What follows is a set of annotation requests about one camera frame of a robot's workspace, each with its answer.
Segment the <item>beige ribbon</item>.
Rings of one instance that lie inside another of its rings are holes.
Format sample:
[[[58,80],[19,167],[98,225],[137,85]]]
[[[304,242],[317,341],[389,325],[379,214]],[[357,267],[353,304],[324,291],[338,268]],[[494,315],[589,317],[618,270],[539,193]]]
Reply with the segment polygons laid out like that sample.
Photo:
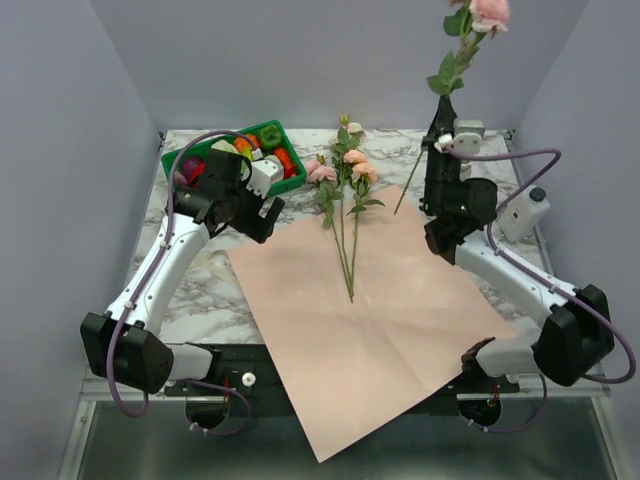
[[[235,285],[237,283],[237,277],[225,250],[202,251],[194,260],[194,264],[199,268],[209,271],[212,275],[227,284]]]

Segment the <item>pink flower bouquet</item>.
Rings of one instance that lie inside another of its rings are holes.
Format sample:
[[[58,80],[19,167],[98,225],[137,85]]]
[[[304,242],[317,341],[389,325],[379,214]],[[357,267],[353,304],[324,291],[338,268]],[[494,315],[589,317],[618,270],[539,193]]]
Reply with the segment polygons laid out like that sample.
[[[317,189],[313,195],[313,201],[319,208],[323,216],[322,226],[324,230],[332,233],[339,262],[350,301],[354,300],[354,290],[349,267],[347,265],[347,254],[344,249],[344,241],[341,234],[344,228],[336,225],[337,221],[343,219],[341,214],[336,213],[336,201],[342,201],[344,194],[339,188],[338,171],[323,155],[317,154],[306,166],[306,180]]]

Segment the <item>pink rose stem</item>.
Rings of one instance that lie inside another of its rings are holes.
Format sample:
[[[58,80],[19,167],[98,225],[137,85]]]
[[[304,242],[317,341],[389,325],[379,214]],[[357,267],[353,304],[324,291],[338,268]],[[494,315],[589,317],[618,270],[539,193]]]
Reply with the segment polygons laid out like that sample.
[[[438,96],[451,95],[464,87],[463,75],[472,66],[475,55],[480,50],[481,41],[489,36],[508,30],[510,7],[507,1],[451,1],[450,6],[457,11],[445,17],[443,29],[450,37],[459,40],[456,51],[449,51],[442,60],[438,73],[427,78],[427,84]],[[423,147],[429,128],[422,139],[419,156],[427,159],[426,148]],[[460,154],[450,153],[458,158]],[[461,160],[461,174],[470,168],[467,160]],[[469,199],[484,188],[482,182],[470,179],[461,180],[469,186]]]

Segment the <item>pink wrapping paper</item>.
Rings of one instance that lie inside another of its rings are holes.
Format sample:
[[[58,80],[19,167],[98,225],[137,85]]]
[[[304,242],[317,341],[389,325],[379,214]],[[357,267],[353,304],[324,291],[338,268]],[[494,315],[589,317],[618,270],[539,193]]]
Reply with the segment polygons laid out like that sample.
[[[321,462],[458,376],[476,343],[514,336],[471,276],[429,251],[418,209],[400,194],[381,189],[376,206],[346,221],[352,287],[320,217],[228,253]]]

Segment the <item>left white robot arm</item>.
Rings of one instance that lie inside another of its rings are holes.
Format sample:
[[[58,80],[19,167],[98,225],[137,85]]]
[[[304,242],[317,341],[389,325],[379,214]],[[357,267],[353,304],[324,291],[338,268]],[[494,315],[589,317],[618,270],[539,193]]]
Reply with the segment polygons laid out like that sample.
[[[189,266],[223,228],[257,243],[272,234],[284,202],[274,199],[267,211],[262,206],[282,177],[274,159],[249,161],[212,149],[192,185],[171,188],[158,236],[138,270],[105,313],[90,313],[81,324],[91,371],[106,379],[110,390],[126,385],[155,394],[182,380],[201,395],[220,387],[213,349],[167,344],[159,338],[161,324]]]

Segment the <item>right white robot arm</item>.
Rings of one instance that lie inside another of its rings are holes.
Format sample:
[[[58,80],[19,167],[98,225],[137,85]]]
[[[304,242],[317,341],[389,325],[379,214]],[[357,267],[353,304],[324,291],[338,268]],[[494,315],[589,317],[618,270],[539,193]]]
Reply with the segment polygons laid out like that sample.
[[[496,377],[542,374],[570,387],[615,346],[606,295],[587,285],[563,282],[492,238],[498,187],[485,178],[462,179],[459,157],[465,131],[447,96],[440,97],[423,137],[427,156],[422,210],[430,216],[425,237],[432,253],[475,274],[506,294],[534,321],[533,329],[514,338],[491,334],[462,356],[460,379],[480,392]]]

